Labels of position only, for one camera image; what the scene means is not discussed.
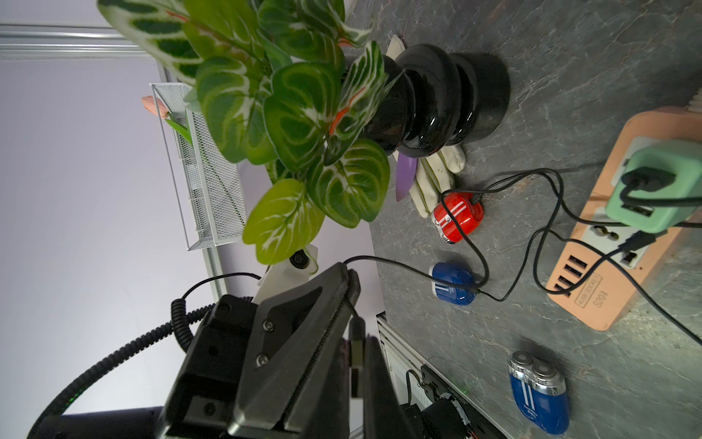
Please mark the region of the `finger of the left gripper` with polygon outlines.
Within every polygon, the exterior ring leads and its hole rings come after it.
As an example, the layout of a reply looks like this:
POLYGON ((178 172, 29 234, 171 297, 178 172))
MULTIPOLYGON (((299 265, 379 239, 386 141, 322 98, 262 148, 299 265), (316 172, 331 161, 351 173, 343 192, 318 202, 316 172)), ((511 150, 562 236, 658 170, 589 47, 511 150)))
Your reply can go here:
POLYGON ((343 263, 256 309, 228 422, 231 436, 293 437, 312 420, 358 299, 358 274, 343 263))

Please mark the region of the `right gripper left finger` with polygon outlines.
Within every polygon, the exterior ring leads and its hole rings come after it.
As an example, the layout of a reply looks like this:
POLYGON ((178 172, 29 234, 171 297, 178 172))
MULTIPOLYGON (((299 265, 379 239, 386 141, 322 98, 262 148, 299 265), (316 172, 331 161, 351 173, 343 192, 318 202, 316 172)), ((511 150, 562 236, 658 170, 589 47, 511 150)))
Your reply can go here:
POLYGON ((347 341, 342 338, 336 348, 314 414, 307 424, 307 438, 349 438, 349 375, 349 348, 347 341))

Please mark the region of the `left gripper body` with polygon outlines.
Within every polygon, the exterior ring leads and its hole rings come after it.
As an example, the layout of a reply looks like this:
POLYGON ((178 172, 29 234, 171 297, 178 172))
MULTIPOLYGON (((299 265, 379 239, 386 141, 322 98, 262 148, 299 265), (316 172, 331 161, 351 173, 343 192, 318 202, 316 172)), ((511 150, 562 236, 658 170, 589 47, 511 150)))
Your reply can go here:
POLYGON ((158 421, 157 438, 262 438, 229 429, 258 305, 223 296, 197 330, 158 421))

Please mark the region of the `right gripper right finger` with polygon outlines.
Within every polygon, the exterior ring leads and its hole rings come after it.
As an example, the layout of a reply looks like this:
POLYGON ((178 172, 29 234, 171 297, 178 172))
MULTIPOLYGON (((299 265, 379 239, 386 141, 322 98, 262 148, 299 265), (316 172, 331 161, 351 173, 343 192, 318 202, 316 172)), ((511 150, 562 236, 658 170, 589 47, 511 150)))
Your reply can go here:
POLYGON ((368 337, 363 367, 365 438, 415 438, 394 391, 380 341, 368 337))

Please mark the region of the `red electric shaver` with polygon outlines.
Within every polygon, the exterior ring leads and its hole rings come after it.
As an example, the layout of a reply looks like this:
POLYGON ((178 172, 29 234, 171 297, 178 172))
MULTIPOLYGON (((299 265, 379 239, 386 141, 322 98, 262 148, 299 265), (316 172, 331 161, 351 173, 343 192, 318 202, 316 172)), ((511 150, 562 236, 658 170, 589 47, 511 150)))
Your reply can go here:
POLYGON ((453 192, 436 206, 431 220, 446 243, 455 244, 474 232, 484 219, 482 204, 469 192, 453 192))

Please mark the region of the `green charger adapter top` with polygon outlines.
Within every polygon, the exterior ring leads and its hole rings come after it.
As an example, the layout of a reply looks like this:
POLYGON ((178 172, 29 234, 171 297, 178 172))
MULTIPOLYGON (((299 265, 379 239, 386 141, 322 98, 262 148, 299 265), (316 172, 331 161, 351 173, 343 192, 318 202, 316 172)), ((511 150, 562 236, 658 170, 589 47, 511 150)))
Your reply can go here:
POLYGON ((701 208, 701 144, 665 140, 634 152, 605 207, 610 219, 647 233, 686 221, 701 208))

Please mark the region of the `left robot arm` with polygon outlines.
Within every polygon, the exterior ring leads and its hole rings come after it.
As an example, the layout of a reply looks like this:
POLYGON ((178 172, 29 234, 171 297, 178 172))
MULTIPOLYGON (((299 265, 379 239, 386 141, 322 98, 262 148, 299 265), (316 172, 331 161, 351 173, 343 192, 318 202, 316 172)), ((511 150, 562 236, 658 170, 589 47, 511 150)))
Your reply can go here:
POLYGON ((365 394, 370 338, 355 309, 356 271, 333 265, 255 303, 171 305, 168 323, 127 343, 57 395, 32 438, 346 438, 348 406, 365 394), (126 360, 174 337, 186 357, 161 407, 84 415, 68 408, 126 360))

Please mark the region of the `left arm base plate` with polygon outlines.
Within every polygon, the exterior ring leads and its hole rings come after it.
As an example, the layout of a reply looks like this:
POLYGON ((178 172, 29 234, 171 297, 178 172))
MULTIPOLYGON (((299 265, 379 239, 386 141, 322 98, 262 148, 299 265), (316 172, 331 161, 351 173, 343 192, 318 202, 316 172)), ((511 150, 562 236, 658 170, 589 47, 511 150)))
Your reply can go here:
POLYGON ((504 433, 377 315, 380 346, 402 413, 420 438, 503 438, 504 433))

